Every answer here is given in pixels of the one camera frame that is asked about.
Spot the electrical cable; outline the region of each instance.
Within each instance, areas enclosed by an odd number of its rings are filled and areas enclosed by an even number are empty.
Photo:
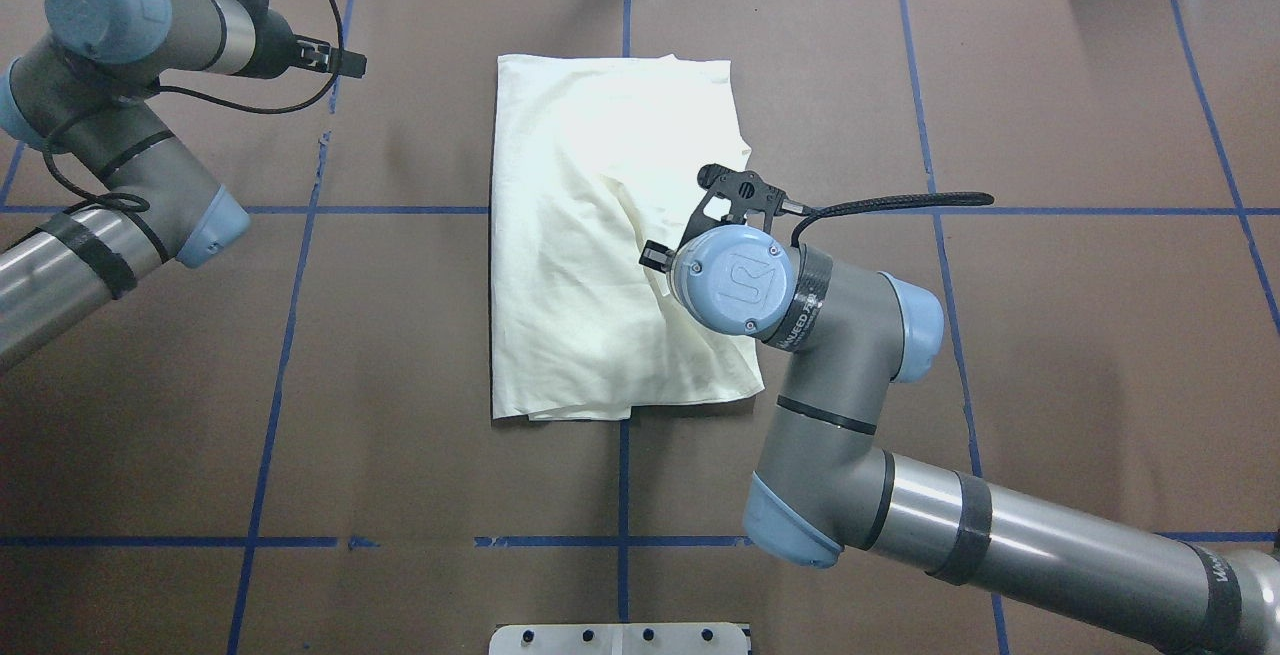
[[[321,87],[315,95],[311,95],[310,99],[303,100],[303,102],[301,104],[289,105],[288,107],[256,107],[255,105],[234,104],[230,102],[230,100],[216,99],[216,96],[214,95],[201,93],[201,91],[187,90],[187,87],[178,87],[174,84],[161,84],[155,91],[156,93],[187,95],[188,99],[205,100],[206,104],[221,105],[221,107],[229,107],[233,109],[233,111],[242,111],[242,113],[285,114],[285,113],[301,111],[301,109],[303,107],[311,107],[311,105],[320,102],[320,99],[324,99],[325,93],[329,93],[329,90],[332,90],[334,82],[338,82],[338,70],[339,65],[342,64],[342,54],[346,52],[344,50],[346,41],[343,40],[342,35],[342,13],[338,12],[338,0],[329,0],[329,8],[333,10],[333,20],[338,27],[338,49],[333,50],[332,55],[334,59],[333,63],[330,63],[329,65],[333,69],[333,73],[330,73],[329,81],[325,81],[324,87]]]
[[[883,212],[883,210],[906,209],[933,209],[942,205],[951,207],[980,207],[980,205],[995,203],[987,193],[927,193],[927,194],[891,194],[887,198],[854,200],[851,203],[828,205],[826,209],[815,209],[808,217],[804,217],[795,230],[791,230],[791,246],[799,248],[800,234],[805,228],[818,223],[823,217],[852,216],[859,212]]]
[[[96,114],[105,113],[114,105],[108,100],[108,102],[96,104],[92,107],[87,107],[81,113],[74,114],[59,123],[58,127],[49,132],[45,137],[45,166],[49,168],[49,175],[58,180],[59,185],[65,187],[65,189],[72,191],[72,193],[81,196],[86,203],[100,205],[102,209],[120,210],[120,212],[147,212],[151,209],[151,203],[140,194],[132,193],[108,193],[108,194],[93,194],[90,191],[84,191],[83,187],[74,184],[74,182],[68,180],[63,171],[58,169],[58,164],[54,162],[54,150],[60,143],[61,136],[67,132],[79,125],[79,123],[86,122],[86,119],[96,116]]]
[[[319,102],[320,99],[324,99],[325,93],[329,93],[334,82],[338,82],[338,72],[342,67],[342,54],[346,52],[346,40],[342,32],[342,13],[338,12],[338,0],[329,0],[329,9],[333,12],[334,26],[338,28],[338,49],[332,52],[334,59],[333,63],[330,63],[333,73],[330,73],[329,81],[325,81],[324,87],[321,87],[315,95],[310,96],[310,99],[306,99],[305,102],[289,105],[288,107],[256,107],[255,105],[234,104],[230,102],[230,100],[216,99],[214,95],[201,93],[201,91],[197,90],[164,84],[157,87],[155,93],[187,95],[189,99],[205,100],[207,104],[223,105],[224,107],[234,109],[234,111],[255,114],[297,113],[303,107],[311,107],[311,105]],[[90,191],[84,191],[82,187],[74,184],[74,182],[68,180],[68,178],[63,175],[63,171],[58,169],[58,164],[54,162],[52,150],[55,148],[55,145],[59,143],[60,137],[64,136],[72,127],[78,125],[78,123],[82,123],[87,118],[95,116],[95,114],[106,111],[109,107],[113,107],[110,102],[93,105],[92,107],[86,109],[86,111],[68,118],[67,122],[60,123],[60,125],[54,127],[54,130],[50,130],[49,136],[45,137],[47,143],[44,154],[45,166],[49,169],[49,175],[54,177],[54,180],[58,182],[59,185],[63,185],[65,189],[72,191],[72,193],[87,200],[88,203],[100,205],[100,207],[105,209],[120,210],[120,212],[146,212],[146,210],[151,209],[151,203],[148,203],[146,198],[129,193],[92,194]]]

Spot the wrinkled fabric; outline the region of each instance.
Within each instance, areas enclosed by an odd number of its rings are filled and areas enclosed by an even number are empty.
[[[708,162],[742,169],[730,63],[498,58],[493,417],[607,420],[763,390],[755,342],[639,264],[680,244]]]

